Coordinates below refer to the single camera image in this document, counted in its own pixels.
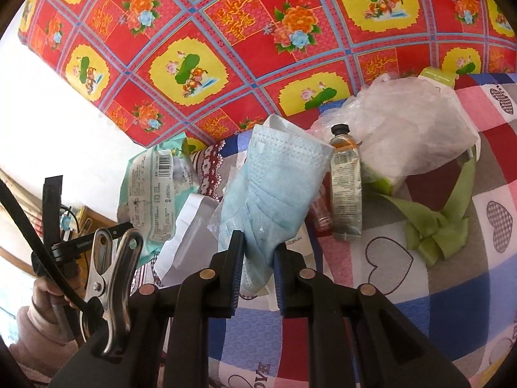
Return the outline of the left hand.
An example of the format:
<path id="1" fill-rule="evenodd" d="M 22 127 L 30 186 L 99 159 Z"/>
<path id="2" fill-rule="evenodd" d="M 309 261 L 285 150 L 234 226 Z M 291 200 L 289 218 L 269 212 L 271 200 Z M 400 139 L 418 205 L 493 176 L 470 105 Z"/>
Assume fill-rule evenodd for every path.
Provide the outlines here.
<path id="1" fill-rule="evenodd" d="M 84 297 L 85 289 L 84 284 L 81 282 L 80 276 L 77 275 L 67 280 L 70 287 L 81 297 Z M 35 307 L 40 311 L 51 311 L 51 298 L 50 296 L 56 296 L 58 298 L 65 299 L 69 305 L 72 305 L 71 300 L 66 296 L 62 290 L 60 290 L 50 278 L 42 277 L 37 278 L 33 285 L 32 302 Z"/>

